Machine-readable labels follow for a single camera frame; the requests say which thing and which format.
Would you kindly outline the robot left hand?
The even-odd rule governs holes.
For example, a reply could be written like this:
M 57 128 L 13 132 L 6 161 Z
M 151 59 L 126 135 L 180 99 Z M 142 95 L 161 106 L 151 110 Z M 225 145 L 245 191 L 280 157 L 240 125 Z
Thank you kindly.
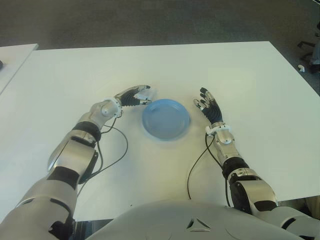
M 139 99 L 136 98 L 135 95 L 143 90 L 149 90 L 150 88 L 150 85 L 136 85 L 116 94 L 114 98 L 120 103 L 122 107 L 148 105 L 152 102 L 152 100 L 148 99 L 147 97 Z

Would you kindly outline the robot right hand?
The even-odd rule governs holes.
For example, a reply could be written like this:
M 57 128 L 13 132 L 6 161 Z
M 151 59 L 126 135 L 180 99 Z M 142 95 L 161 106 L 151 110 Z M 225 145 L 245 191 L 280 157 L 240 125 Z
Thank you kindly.
M 212 125 L 218 122 L 223 122 L 221 109 L 213 95 L 206 88 L 202 87 L 200 89 L 200 97 L 200 100 L 194 99 L 193 103 L 198 109 L 200 109 L 208 121 Z

